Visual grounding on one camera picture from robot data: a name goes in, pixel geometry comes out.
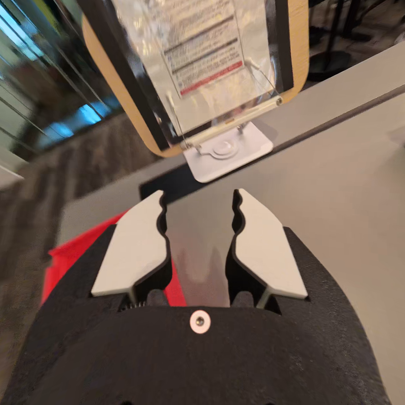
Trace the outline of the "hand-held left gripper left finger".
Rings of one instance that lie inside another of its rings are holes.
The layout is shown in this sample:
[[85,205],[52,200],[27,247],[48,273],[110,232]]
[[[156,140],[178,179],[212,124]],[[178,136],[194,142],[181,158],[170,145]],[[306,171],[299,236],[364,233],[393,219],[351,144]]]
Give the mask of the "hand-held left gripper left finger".
[[165,194],[158,190],[117,221],[91,289],[93,297],[125,294],[137,305],[146,302],[150,291],[169,285],[173,267],[166,212]]

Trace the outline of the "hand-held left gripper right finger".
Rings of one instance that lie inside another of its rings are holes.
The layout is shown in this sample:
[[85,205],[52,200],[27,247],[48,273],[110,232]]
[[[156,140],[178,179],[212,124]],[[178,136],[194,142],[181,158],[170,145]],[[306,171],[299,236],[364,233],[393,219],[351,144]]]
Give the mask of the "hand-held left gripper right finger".
[[276,296],[306,300],[308,292],[281,221],[244,189],[234,190],[232,211],[234,235],[225,261],[230,305],[244,292],[259,309]]

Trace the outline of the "red plastic bin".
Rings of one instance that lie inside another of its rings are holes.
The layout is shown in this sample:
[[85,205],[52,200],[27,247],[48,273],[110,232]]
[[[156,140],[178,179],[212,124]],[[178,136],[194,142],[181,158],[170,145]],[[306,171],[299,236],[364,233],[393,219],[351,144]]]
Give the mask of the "red plastic bin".
[[[41,302],[42,305],[53,291],[60,279],[74,265],[74,263],[84,254],[84,252],[102,235],[102,233],[110,226],[124,216],[126,211],[116,215],[96,226],[83,232],[77,237],[65,242],[64,244],[55,247],[48,252],[51,256],[51,264],[46,268],[44,275],[44,283],[42,289]],[[168,299],[170,306],[187,306],[185,296],[177,275],[177,270],[174,261],[172,263],[172,279],[165,288],[164,293]]]

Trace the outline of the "white metal stand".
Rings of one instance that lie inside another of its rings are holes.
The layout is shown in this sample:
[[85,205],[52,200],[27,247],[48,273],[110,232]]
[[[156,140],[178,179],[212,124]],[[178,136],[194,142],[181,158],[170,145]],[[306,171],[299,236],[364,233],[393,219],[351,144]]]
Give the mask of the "white metal stand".
[[183,150],[195,180],[206,184],[270,153],[274,144],[265,131],[277,131],[266,124],[248,122],[199,141]]

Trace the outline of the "black pole stand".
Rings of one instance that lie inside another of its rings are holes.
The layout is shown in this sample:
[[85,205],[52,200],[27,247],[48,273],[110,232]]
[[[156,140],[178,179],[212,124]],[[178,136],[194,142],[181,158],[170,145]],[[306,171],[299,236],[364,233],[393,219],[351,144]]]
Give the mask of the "black pole stand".
[[343,0],[337,1],[326,50],[311,56],[309,59],[308,81],[322,82],[343,72],[350,66],[351,54],[344,50],[334,50],[343,4]]

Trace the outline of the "wooden board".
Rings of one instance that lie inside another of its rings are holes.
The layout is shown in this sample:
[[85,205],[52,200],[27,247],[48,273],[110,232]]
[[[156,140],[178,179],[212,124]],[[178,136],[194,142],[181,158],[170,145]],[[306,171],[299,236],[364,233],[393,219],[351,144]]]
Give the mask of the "wooden board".
[[[277,28],[281,30],[283,22],[289,22],[289,40],[287,33],[281,34],[281,50],[287,49],[290,44],[290,56],[281,56],[282,78],[294,86],[281,94],[282,103],[286,105],[303,88],[309,70],[309,9],[307,1],[289,0],[276,1],[276,8],[282,16],[277,17]],[[151,153],[161,158],[172,158],[182,152],[180,144],[162,149],[167,144],[163,133],[158,129],[155,118],[152,118],[151,109],[147,106],[145,95],[141,94],[136,79],[129,79],[129,62],[119,42],[114,38],[113,31],[108,28],[108,6],[103,1],[78,1],[82,10],[82,32],[86,47],[93,58],[97,68],[106,80],[110,89],[117,97],[129,120],[139,134],[145,146]]]

